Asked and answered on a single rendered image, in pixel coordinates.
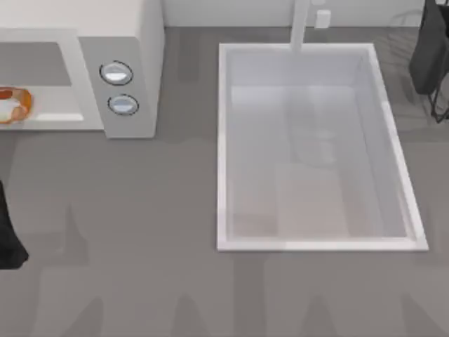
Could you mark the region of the small white tap lever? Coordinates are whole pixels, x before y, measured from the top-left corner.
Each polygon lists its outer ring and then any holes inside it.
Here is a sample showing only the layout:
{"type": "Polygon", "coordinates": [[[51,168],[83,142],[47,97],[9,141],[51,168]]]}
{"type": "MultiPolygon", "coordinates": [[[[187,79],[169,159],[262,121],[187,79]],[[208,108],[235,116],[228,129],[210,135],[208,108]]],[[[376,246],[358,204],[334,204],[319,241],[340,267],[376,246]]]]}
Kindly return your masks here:
{"type": "Polygon", "coordinates": [[[331,23],[331,11],[328,9],[320,9],[316,12],[315,29],[328,29],[331,23]]]}

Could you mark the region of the tall white tap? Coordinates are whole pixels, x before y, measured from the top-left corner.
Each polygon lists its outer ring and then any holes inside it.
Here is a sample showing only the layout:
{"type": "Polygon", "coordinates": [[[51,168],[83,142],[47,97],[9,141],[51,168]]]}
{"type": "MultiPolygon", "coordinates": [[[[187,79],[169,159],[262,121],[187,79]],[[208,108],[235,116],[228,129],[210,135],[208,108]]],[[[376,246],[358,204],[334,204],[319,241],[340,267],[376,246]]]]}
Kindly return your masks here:
{"type": "Polygon", "coordinates": [[[299,53],[302,49],[311,4],[312,0],[294,0],[293,2],[293,19],[290,31],[290,49],[293,53],[299,53]]]}

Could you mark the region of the white sink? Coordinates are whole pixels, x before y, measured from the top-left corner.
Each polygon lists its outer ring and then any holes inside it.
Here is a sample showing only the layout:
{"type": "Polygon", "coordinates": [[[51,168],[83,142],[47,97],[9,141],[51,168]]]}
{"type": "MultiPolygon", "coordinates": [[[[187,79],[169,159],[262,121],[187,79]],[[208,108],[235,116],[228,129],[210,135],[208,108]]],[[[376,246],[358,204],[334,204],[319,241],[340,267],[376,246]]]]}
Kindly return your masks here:
{"type": "Polygon", "coordinates": [[[219,251],[427,251],[370,43],[224,43],[219,251]]]}

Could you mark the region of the pale microwave oven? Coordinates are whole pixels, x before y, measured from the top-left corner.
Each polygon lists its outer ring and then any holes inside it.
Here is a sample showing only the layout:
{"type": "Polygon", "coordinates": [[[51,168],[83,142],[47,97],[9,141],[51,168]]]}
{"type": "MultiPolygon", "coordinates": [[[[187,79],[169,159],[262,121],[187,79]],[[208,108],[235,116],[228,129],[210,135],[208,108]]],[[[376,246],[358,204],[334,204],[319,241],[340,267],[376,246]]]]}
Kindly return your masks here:
{"type": "Polygon", "coordinates": [[[102,131],[108,138],[156,132],[165,32],[161,0],[0,0],[0,87],[27,89],[28,118],[6,131],[102,131]],[[133,71],[124,86],[100,76],[118,60],[133,71]],[[109,98],[139,102],[117,115],[109,98]]]}

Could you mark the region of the small round microwave knob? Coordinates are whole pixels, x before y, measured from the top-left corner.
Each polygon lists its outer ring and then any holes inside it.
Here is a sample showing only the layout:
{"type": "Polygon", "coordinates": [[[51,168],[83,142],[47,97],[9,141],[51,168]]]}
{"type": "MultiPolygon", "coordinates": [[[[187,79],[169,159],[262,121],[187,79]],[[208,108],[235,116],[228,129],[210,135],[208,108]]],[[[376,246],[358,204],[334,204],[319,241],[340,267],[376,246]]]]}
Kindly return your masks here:
{"type": "Polygon", "coordinates": [[[131,95],[121,94],[109,98],[108,108],[117,115],[130,116],[139,110],[139,102],[131,95]]]}

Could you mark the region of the large round microwave knob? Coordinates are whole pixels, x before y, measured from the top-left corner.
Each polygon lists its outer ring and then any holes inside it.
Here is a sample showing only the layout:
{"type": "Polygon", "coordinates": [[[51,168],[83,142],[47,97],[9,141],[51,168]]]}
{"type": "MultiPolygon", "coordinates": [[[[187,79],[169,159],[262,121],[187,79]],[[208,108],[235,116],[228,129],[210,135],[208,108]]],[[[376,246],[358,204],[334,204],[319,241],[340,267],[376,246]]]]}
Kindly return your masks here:
{"type": "Polygon", "coordinates": [[[99,73],[106,83],[113,86],[124,86],[133,79],[132,69],[118,60],[101,65],[99,73]]]}

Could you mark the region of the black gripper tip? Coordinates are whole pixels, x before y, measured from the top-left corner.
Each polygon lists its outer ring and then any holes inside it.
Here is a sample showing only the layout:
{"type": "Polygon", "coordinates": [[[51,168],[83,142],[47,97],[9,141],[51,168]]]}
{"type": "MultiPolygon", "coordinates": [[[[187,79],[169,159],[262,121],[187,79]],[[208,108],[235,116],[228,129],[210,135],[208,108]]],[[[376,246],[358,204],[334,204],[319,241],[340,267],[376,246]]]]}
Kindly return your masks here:
{"type": "Polygon", "coordinates": [[[28,259],[28,251],[15,233],[0,180],[0,270],[18,270],[28,259]]]}

